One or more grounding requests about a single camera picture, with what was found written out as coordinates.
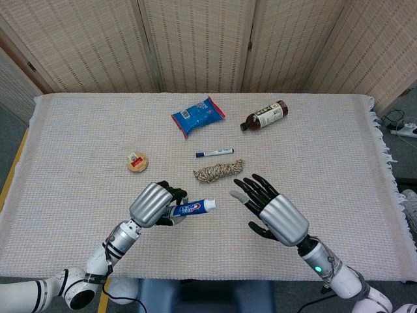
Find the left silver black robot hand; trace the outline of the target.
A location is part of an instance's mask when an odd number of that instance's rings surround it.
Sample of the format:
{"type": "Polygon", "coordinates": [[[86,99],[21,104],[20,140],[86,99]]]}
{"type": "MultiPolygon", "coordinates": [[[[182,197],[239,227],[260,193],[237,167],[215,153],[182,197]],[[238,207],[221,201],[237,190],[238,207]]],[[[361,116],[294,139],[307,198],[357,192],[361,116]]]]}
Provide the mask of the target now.
{"type": "Polygon", "coordinates": [[[157,226],[174,226],[184,220],[182,218],[169,218],[162,215],[175,201],[177,205],[186,202],[187,191],[173,188],[167,181],[152,182],[142,190],[130,206],[131,219],[141,228],[157,226]]]}

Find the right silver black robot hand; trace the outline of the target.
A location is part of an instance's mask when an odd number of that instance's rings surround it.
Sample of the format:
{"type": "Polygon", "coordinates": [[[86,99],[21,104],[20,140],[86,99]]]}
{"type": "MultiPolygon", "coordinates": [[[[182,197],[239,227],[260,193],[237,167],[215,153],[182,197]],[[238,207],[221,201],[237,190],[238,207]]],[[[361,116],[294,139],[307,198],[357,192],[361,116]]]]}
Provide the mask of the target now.
{"type": "Polygon", "coordinates": [[[254,173],[251,178],[234,179],[241,192],[230,195],[251,211],[263,225],[249,222],[248,226],[261,237],[297,246],[308,235],[309,222],[294,204],[280,194],[265,178],[254,173]]]}

